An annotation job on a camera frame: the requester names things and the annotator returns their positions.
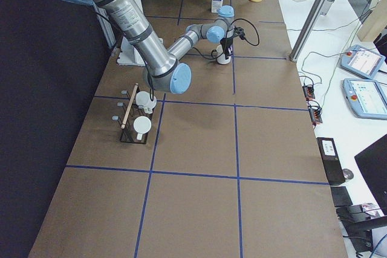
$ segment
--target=black box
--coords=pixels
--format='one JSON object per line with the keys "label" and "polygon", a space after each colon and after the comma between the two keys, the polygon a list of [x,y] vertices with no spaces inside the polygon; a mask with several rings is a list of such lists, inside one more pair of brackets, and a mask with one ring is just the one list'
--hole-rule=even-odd
{"label": "black box", "polygon": [[329,184],[341,185],[345,178],[333,138],[318,137],[317,143]]}

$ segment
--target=tablet screen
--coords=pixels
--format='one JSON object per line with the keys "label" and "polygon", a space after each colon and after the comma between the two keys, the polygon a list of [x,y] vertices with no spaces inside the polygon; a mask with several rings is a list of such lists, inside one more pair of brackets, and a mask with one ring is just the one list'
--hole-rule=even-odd
{"label": "tablet screen", "polygon": [[387,106],[374,82],[351,81],[363,112],[369,114],[387,114]]}
{"label": "tablet screen", "polygon": [[361,50],[355,53],[348,66],[364,74],[371,75],[381,58],[381,56],[373,53],[372,51]]}

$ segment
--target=black backdrop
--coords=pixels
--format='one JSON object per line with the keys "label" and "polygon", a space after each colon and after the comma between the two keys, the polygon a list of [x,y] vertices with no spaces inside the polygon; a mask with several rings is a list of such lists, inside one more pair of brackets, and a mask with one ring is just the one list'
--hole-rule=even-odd
{"label": "black backdrop", "polygon": [[27,257],[109,52],[95,14],[0,0],[0,257]]}

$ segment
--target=screen display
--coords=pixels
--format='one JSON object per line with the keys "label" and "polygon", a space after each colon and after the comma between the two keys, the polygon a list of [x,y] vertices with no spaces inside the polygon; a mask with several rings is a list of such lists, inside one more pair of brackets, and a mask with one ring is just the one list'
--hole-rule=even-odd
{"label": "screen display", "polygon": [[357,154],[355,160],[369,190],[387,215],[387,134]]}
{"label": "screen display", "polygon": [[351,84],[363,112],[387,114],[387,105],[374,82],[351,81]]}
{"label": "screen display", "polygon": [[380,58],[379,55],[372,51],[357,51],[348,65],[362,73],[371,75]]}

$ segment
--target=black device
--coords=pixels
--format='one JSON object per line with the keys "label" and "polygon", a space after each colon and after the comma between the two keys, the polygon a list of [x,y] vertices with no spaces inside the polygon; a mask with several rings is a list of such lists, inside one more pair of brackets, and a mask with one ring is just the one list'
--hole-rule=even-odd
{"label": "black device", "polygon": [[355,160],[369,190],[387,215],[387,134],[357,154]]}
{"label": "black device", "polygon": [[384,227],[387,216],[372,217],[363,205],[352,205],[336,209],[336,213],[346,229],[356,252],[373,250],[372,229]]}
{"label": "black device", "polygon": [[331,187],[331,192],[335,207],[347,207],[353,205],[346,187]]}
{"label": "black device", "polygon": [[[387,214],[387,134],[355,156],[371,193],[381,211]],[[387,227],[387,216],[380,217],[365,210],[363,205],[336,210],[357,252],[372,251],[372,230]]]}
{"label": "black device", "polygon": [[317,137],[317,144],[329,184],[341,185],[345,178],[333,138]]}

